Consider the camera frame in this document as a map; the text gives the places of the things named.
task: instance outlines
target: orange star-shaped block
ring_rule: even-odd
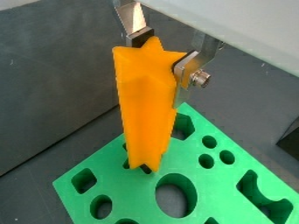
[[[147,165],[158,171],[167,151],[174,109],[174,62],[184,52],[167,52],[158,37],[142,48],[114,48],[116,88],[126,133],[130,168]]]

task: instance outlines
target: rectangular hole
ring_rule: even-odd
[[[71,179],[71,183],[78,193],[83,194],[98,183],[98,179],[91,169],[87,168],[80,173],[78,173]]]

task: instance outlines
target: hole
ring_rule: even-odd
[[[210,169],[214,166],[214,158],[208,154],[203,154],[199,157],[200,166]]]
[[[123,148],[124,148],[124,150],[127,150],[127,144],[126,143],[123,144]],[[128,159],[123,163],[123,167],[124,167],[124,169],[130,169]],[[139,168],[143,170],[144,174],[152,173],[151,168],[146,164],[142,164]]]
[[[72,179],[78,193],[83,194],[96,183],[98,179],[90,169],[84,169]]]
[[[254,171],[247,171],[238,182],[238,190],[247,200],[259,209],[261,213],[275,223],[285,224],[294,210],[294,205],[287,199],[273,201],[258,189],[258,175]]]
[[[90,205],[90,213],[98,220],[103,220],[108,217],[112,211],[112,201],[107,195],[98,196]]]
[[[214,218],[210,217],[210,218],[206,220],[204,224],[219,224],[219,223],[215,221]]]
[[[214,149],[218,145],[218,141],[216,139],[214,138],[214,136],[206,136],[203,139],[202,139],[202,143],[203,145],[210,148],[210,149]]]
[[[123,219],[123,220],[119,220],[116,224],[138,224],[138,222],[130,219]]]
[[[151,168],[146,164],[140,165],[140,169],[143,170],[144,174],[152,173]]]
[[[220,152],[219,159],[226,165],[232,165],[235,163],[235,156],[228,150]]]
[[[126,169],[130,169],[128,159],[126,160],[126,162],[124,162],[124,164],[123,164],[123,167],[124,167]]]
[[[192,119],[187,115],[178,113],[172,126],[172,137],[186,140],[194,131]]]
[[[167,174],[155,188],[156,204],[174,218],[183,218],[192,213],[198,202],[198,193],[192,182],[178,173]]]

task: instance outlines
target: green shape sorter board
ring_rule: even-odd
[[[54,181],[74,223],[299,224],[298,193],[186,103],[174,130],[159,172],[127,169],[122,135]],[[182,218],[155,200],[155,189],[170,184],[188,201]]]

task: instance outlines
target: white wall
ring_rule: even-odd
[[[0,0],[0,11],[38,1],[40,0]]]

